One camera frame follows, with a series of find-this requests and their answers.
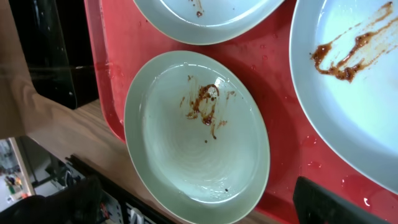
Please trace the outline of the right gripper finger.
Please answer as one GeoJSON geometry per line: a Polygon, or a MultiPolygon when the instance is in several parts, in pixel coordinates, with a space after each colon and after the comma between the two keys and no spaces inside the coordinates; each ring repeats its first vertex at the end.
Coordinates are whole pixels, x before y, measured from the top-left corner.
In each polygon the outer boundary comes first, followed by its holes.
{"type": "Polygon", "coordinates": [[[293,202],[300,223],[383,224],[386,222],[302,176],[297,178],[293,202]]]}

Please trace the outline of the light blue plate bottom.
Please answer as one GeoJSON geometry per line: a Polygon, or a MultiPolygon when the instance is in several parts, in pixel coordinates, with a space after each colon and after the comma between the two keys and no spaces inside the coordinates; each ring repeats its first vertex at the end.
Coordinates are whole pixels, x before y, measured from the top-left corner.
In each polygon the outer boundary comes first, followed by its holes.
{"type": "Polygon", "coordinates": [[[228,68],[196,52],[150,59],[124,107],[125,141],[151,195],[189,223],[235,223],[260,201],[271,150],[262,114],[228,68]]]}

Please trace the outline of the light blue plate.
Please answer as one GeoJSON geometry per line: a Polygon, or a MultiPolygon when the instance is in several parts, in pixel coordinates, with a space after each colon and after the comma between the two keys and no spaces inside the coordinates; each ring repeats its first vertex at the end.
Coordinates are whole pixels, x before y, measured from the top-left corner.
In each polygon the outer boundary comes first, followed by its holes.
{"type": "Polygon", "coordinates": [[[151,195],[189,223],[235,223],[260,201],[271,150],[262,114],[228,68],[196,52],[150,59],[124,107],[125,141],[151,195]]]}
{"type": "Polygon", "coordinates": [[[231,40],[258,25],[283,0],[135,0],[161,33],[190,45],[231,40]]]}
{"type": "Polygon", "coordinates": [[[397,192],[397,2],[297,1],[289,61],[299,103],[320,137],[397,192]]]}

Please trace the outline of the light blue plate top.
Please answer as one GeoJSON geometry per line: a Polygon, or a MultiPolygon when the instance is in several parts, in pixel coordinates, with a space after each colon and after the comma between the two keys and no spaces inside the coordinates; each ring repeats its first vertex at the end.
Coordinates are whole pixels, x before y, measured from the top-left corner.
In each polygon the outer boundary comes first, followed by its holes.
{"type": "Polygon", "coordinates": [[[190,45],[231,40],[258,25],[283,0],[135,0],[161,33],[190,45]]]}

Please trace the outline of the red plastic serving tray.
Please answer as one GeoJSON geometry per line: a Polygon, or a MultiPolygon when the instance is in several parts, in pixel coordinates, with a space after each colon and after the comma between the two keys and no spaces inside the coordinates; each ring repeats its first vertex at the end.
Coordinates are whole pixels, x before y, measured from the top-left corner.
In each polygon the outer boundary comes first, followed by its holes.
{"type": "Polygon", "coordinates": [[[289,68],[289,33],[295,2],[285,1],[249,32],[216,45],[195,46],[159,32],[132,0],[86,0],[96,79],[104,118],[124,139],[124,102],[138,70],[171,50],[207,55],[230,69],[250,91],[271,147],[271,175],[256,209],[282,223],[297,223],[292,196],[304,176],[391,223],[397,195],[340,159],[312,128],[296,97],[289,68]]]}

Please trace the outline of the black rectangular water tray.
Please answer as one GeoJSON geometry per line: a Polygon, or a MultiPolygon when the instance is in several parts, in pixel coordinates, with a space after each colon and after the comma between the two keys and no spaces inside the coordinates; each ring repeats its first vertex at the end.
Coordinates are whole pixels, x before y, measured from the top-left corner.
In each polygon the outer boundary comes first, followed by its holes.
{"type": "Polygon", "coordinates": [[[32,84],[76,109],[98,99],[84,0],[9,0],[32,84]]]}

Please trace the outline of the light blue plate right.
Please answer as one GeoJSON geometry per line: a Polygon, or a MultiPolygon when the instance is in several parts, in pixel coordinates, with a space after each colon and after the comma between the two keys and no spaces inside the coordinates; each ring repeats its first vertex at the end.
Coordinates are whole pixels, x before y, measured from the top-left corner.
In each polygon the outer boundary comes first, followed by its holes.
{"type": "Polygon", "coordinates": [[[397,192],[397,2],[297,1],[289,61],[299,103],[320,137],[397,192]]]}

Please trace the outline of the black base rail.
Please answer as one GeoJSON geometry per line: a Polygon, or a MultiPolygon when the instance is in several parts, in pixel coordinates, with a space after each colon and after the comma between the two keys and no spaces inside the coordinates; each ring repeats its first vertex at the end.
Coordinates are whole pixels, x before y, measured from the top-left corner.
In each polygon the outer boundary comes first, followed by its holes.
{"type": "Polygon", "coordinates": [[[52,173],[60,178],[65,187],[76,185],[87,177],[98,178],[102,189],[99,222],[109,220],[120,224],[173,223],[171,219],[145,204],[77,157],[70,156],[66,158],[65,162],[62,162],[55,156],[51,156],[50,160],[52,173]]]}

